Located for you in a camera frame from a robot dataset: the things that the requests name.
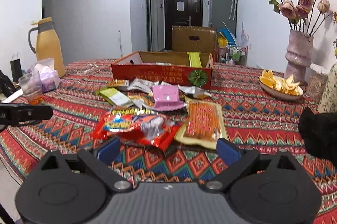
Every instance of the table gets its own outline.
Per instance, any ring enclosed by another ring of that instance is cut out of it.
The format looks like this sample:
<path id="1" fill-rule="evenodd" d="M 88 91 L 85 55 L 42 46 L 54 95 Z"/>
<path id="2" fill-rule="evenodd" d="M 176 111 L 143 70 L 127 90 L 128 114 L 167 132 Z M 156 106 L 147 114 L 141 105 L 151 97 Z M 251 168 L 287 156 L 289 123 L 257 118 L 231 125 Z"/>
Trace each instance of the table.
<path id="1" fill-rule="evenodd" d="M 99 145 L 91 133 L 110 105 L 96 96 L 95 90 L 112 79 L 112 61 L 97 59 L 68 65 L 60 87 L 44 95 L 44 103 L 53 108 L 53 117 L 36 126 L 9 127 L 0 134 L 0 153 L 21 180 L 50 149 L 70 154 Z M 267 154 L 274 154 L 279 148 L 289 150 L 323 195 L 315 224 L 336 223 L 335 168 L 330 161 L 307 154 L 297 130 L 303 109 L 309 106 L 316 111 L 317 105 L 310 98 L 283 102 L 270 97 L 261 90 L 259 75 L 259 69 L 215 63 L 212 98 L 207 100 L 221 104 L 229 140 L 240 148 L 254 147 Z M 26 100 L 21 97 L 16 102 Z M 180 110 L 170 117 L 185 121 L 187 114 Z M 154 148 L 122 145 L 111 166 L 134 184 L 140 180 L 207 180 L 226 167 L 215 151 L 179 143 L 173 143 L 165 155 Z"/>

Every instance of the red cardboard box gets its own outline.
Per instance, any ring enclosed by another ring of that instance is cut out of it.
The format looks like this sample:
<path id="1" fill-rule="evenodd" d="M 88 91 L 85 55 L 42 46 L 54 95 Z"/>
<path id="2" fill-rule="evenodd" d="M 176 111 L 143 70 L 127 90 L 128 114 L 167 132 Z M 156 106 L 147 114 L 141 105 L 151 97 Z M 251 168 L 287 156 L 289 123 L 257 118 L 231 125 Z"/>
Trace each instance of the red cardboard box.
<path id="1" fill-rule="evenodd" d="M 201 53 L 202 68 L 190 67 L 186 52 L 142 52 L 136 51 L 112 63 L 114 79 L 133 81 L 141 78 L 149 81 L 164 81 L 183 86 L 198 86 L 210 89 L 213 57 Z"/>

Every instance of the tile floor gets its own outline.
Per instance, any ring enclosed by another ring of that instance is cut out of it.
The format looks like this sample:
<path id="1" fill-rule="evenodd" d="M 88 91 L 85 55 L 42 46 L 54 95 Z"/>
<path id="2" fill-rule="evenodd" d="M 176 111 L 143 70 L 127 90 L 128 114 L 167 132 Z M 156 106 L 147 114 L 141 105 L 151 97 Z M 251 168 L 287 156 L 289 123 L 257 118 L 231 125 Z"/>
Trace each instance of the tile floor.
<path id="1" fill-rule="evenodd" d="M 19 178 L 11 171 L 11 169 L 6 165 L 9 172 L 11 172 L 13 178 L 21 184 Z M 10 217 L 16 221 L 20 218 L 19 213 L 17 212 L 14 204 L 14 198 L 17 190 L 19 189 L 19 184 L 16 183 L 9 173 L 7 172 L 4 164 L 0 161 L 0 203 L 10 215 Z"/>

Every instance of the bowl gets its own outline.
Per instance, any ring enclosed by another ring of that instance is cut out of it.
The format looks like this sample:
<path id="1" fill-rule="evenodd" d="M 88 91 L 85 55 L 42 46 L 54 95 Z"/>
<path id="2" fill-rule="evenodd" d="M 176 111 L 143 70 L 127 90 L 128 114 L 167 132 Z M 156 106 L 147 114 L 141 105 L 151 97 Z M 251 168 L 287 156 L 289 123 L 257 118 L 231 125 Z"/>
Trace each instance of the bowl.
<path id="1" fill-rule="evenodd" d="M 279 80 L 279 79 L 283 79 L 283 78 L 275 76 L 275 79 Z M 263 82 L 261 82 L 260 77 L 259 77 L 258 80 L 260 82 L 260 85 L 261 85 L 262 89 L 264 89 L 268 94 L 270 94 L 274 98 L 277 98 L 277 99 L 280 99 L 280 100 L 298 100 L 298 99 L 302 98 L 302 96 L 304 94 L 303 89 L 299 86 L 297 87 L 298 92 L 299 92 L 299 96 L 296 96 L 296 95 L 285 94 L 285 93 L 277 91 L 273 88 L 270 88 L 269 86 L 267 86 Z"/>

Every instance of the gray refrigerator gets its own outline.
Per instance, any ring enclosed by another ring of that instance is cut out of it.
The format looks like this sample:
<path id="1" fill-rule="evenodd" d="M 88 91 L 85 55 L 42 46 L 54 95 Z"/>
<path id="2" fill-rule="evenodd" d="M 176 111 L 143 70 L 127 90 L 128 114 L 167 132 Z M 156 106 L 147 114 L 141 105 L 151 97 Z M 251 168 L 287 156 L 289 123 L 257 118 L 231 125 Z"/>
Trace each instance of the gray refrigerator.
<path id="1" fill-rule="evenodd" d="M 236 37 L 236 18 L 237 14 L 235 13 L 235 19 L 233 20 L 232 12 L 231 19 L 230 17 L 230 8 L 231 8 L 232 0 L 209 0 L 209 16 L 208 16 L 208 26 L 221 29 L 225 28 L 225 24 L 231 33 Z"/>

